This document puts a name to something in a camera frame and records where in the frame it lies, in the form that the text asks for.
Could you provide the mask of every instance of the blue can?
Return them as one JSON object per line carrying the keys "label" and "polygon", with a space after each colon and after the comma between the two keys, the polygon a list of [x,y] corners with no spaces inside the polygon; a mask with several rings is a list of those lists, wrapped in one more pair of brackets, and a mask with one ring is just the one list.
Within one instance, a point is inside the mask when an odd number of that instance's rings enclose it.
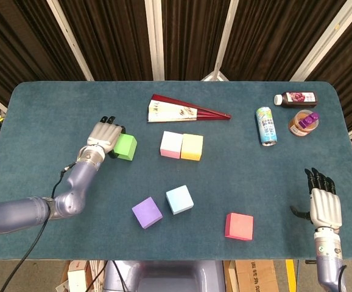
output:
{"label": "blue can", "polygon": [[263,146],[272,146],[278,142],[275,125],[273,124],[272,112],[269,107],[262,107],[256,111],[259,125],[260,139]]}

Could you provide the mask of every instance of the pink cube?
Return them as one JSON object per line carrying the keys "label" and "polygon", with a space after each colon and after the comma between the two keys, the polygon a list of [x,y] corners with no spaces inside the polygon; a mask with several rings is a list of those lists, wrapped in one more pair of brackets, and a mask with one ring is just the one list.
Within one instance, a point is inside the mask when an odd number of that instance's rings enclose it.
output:
{"label": "pink cube", "polygon": [[160,146],[161,155],[170,158],[180,159],[182,143],[182,134],[164,131],[163,140],[161,141]]}
{"label": "pink cube", "polygon": [[226,216],[225,237],[252,240],[253,216],[230,213]]}

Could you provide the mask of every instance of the white cube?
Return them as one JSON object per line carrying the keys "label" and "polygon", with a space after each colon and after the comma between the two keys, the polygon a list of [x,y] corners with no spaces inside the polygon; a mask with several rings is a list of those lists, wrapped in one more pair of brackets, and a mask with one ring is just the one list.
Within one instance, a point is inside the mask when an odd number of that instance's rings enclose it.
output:
{"label": "white cube", "polygon": [[160,153],[162,156],[180,159],[182,144],[182,134],[164,131],[163,140],[161,141],[160,146]]}

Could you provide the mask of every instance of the robotic hand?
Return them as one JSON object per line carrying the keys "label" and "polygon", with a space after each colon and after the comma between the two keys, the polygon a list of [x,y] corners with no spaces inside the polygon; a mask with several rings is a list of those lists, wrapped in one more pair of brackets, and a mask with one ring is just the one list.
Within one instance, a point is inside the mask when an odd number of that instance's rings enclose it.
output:
{"label": "robotic hand", "polygon": [[346,292],[341,242],[339,237],[341,219],[340,199],[331,178],[318,170],[305,169],[310,191],[310,212],[299,212],[291,206],[292,213],[311,221],[315,226],[314,243],[317,253],[319,284],[328,292]]}
{"label": "robotic hand", "polygon": [[113,149],[119,135],[125,133],[123,126],[114,125],[115,117],[103,117],[93,128],[87,145],[81,148],[76,162],[65,167],[65,172],[75,166],[67,179],[70,188],[54,198],[34,196],[17,201],[0,203],[0,234],[39,225],[48,219],[59,219],[79,214],[85,207],[85,195],[97,170],[108,153],[116,157]]}

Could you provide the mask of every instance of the table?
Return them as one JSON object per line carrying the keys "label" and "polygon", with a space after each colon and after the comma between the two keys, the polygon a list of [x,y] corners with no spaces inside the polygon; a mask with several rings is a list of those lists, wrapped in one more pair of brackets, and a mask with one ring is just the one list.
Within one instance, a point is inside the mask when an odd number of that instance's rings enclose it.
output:
{"label": "table", "polygon": [[[284,91],[315,91],[320,125],[295,137],[299,109],[273,105]],[[147,123],[153,93],[232,114],[229,121]],[[255,111],[269,106],[278,135],[263,147]],[[51,221],[31,259],[310,259],[314,227],[304,168],[332,177],[342,202],[343,255],[352,259],[352,149],[334,88],[324,82],[29,82],[14,90],[0,137],[0,201],[50,196],[102,116],[138,141],[132,162],[107,158],[82,214]],[[163,131],[204,136],[200,162],[159,154]],[[172,215],[168,190],[186,184],[194,207]],[[151,196],[164,218],[143,230],[131,208]],[[255,218],[253,240],[224,237],[229,212]],[[0,235],[0,259],[19,259],[40,227]]]}

